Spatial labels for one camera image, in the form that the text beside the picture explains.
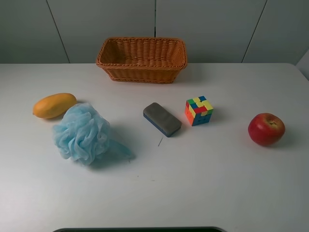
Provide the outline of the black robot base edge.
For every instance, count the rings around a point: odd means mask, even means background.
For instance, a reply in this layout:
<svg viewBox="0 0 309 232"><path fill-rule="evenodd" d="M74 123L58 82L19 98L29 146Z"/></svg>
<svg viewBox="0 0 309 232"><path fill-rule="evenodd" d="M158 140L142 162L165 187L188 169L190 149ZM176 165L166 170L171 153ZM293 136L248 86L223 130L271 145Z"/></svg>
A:
<svg viewBox="0 0 309 232"><path fill-rule="evenodd" d="M218 227L62 228L54 232L224 232Z"/></svg>

